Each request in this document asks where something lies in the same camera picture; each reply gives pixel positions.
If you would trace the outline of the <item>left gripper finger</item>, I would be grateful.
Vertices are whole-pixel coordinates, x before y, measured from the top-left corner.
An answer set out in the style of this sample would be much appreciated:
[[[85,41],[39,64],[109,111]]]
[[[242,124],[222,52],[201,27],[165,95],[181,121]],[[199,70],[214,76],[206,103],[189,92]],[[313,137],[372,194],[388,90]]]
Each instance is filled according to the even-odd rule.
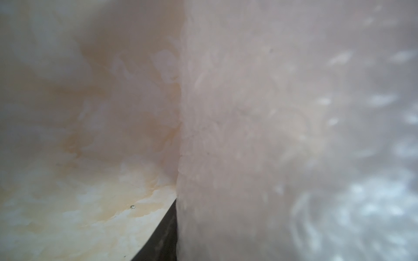
[[[132,261],[177,261],[176,200]]]

